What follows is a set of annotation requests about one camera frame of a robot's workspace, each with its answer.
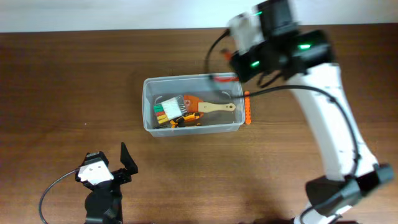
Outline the small red-handled cutting pliers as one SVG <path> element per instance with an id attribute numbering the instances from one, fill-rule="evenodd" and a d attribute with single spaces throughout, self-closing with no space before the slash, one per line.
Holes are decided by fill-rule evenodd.
<path id="1" fill-rule="evenodd" d="M 220 54 L 227 61 L 228 65 L 232 61 L 233 53 L 226 48 L 220 50 Z M 230 82 L 238 82 L 239 78 L 237 75 L 233 75 L 231 70 L 216 72 L 213 75 L 210 75 L 210 80 L 217 83 L 230 83 Z"/>

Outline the orange perforated plastic strip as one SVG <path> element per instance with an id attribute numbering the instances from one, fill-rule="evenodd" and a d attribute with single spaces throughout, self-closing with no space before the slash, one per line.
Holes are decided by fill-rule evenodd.
<path id="1" fill-rule="evenodd" d="M 250 92 L 245 91 L 244 92 L 244 105 L 245 105 L 245 124 L 249 125 L 252 123 L 252 118 L 251 118 L 251 100 L 249 97 Z"/>

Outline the orange-black long-nose pliers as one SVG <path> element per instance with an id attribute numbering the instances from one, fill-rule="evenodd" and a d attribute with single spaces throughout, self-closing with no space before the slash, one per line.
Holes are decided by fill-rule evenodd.
<path id="1" fill-rule="evenodd" d="M 186 123 L 198 120 L 201 118 L 201 113 L 187 113 L 181 117 L 170 120 L 171 128 L 183 128 Z"/>

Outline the screwdriver set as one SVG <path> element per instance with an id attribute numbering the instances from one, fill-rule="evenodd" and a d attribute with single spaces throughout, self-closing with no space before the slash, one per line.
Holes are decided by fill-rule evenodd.
<path id="1" fill-rule="evenodd" d="M 153 106 L 158 124 L 166 123 L 187 114 L 185 100 L 182 95 L 175 96 Z"/>

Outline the clear plastic container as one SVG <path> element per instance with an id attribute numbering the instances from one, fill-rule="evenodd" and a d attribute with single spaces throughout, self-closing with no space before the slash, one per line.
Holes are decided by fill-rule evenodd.
<path id="1" fill-rule="evenodd" d="M 142 92 L 144 129 L 153 137 L 236 131 L 245 122 L 239 82 L 214 82 L 207 74 L 148 78 Z M 159 109 L 177 101 L 185 114 L 177 121 Z"/>

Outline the orange scraper with wooden handle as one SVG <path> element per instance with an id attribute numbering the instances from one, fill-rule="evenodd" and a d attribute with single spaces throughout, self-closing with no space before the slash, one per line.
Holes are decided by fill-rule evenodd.
<path id="1" fill-rule="evenodd" d="M 214 104 L 203 101 L 199 97 L 193 95 L 184 95 L 183 99 L 188 113 L 201 113 L 201 116 L 203 116 L 204 113 L 212 113 L 215 111 L 233 112 L 236 109 L 234 103 Z"/>

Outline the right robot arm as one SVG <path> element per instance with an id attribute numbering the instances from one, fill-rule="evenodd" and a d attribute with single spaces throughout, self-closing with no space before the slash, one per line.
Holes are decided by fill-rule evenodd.
<path id="1" fill-rule="evenodd" d="M 364 142 L 322 30 L 301 32 L 288 1 L 265 1 L 228 22 L 237 51 L 230 65 L 240 82 L 277 72 L 297 99 L 315 136 L 324 175 L 306 183 L 308 205 L 295 223 L 336 223 L 349 209 L 394 179 Z"/>

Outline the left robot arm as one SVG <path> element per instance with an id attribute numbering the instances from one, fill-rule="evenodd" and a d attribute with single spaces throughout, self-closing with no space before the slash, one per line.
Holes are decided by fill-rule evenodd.
<path id="1" fill-rule="evenodd" d="M 124 166 L 110 171 L 109 161 L 104 152 L 88 153 L 75 175 L 91 192 L 85 199 L 87 224 L 122 224 L 123 208 L 121 186 L 129 183 L 131 176 L 138 173 L 124 142 L 121 143 L 120 162 Z"/>

